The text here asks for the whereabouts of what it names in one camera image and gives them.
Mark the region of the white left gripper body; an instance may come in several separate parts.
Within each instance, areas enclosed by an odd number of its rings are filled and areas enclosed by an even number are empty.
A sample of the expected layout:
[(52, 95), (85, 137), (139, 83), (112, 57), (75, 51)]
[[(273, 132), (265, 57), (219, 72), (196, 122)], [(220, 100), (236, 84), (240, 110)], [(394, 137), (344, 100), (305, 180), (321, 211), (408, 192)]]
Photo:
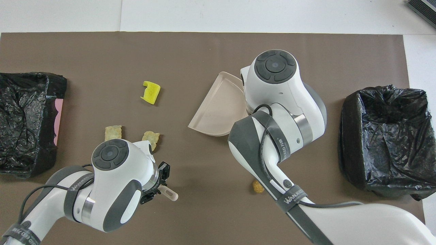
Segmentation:
[(137, 187), (135, 194), (150, 194), (157, 191), (159, 186), (159, 169), (155, 163), (149, 141), (135, 142), (139, 149), (134, 166), (134, 177), (140, 183), (141, 189)]

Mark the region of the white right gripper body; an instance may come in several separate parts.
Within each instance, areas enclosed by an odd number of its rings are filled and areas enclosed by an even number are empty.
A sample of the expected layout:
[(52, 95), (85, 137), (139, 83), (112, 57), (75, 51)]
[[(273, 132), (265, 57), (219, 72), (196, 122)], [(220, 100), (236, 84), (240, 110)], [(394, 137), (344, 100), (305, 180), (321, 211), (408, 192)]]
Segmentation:
[(240, 70), (240, 76), (243, 82), (243, 93), (246, 102), (249, 102), (250, 91), (251, 91), (251, 84), (248, 78), (249, 70), (250, 70), (250, 66), (246, 66)]

